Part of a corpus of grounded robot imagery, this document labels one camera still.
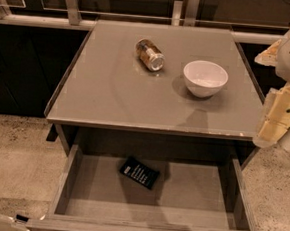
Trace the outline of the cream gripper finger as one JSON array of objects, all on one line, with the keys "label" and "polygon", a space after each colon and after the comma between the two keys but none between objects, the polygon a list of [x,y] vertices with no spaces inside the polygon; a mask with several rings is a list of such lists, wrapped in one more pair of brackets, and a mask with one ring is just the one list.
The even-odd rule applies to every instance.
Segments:
[{"label": "cream gripper finger", "polygon": [[290,83],[279,90],[269,90],[263,103],[261,119],[252,139],[259,148],[272,147],[290,129]]},{"label": "cream gripper finger", "polygon": [[255,63],[261,64],[262,66],[276,66],[277,62],[277,51],[281,44],[281,40],[277,40],[272,43],[268,49],[261,53],[258,53],[255,57]]}]

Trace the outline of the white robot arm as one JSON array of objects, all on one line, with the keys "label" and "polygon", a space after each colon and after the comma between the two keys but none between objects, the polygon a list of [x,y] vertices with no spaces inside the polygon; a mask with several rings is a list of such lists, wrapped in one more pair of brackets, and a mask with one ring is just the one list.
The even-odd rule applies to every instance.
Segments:
[{"label": "white robot arm", "polygon": [[279,143],[290,151],[290,30],[259,53],[255,61],[263,66],[274,66],[276,75],[286,84],[279,90],[271,88],[267,93],[252,141],[259,148]]}]

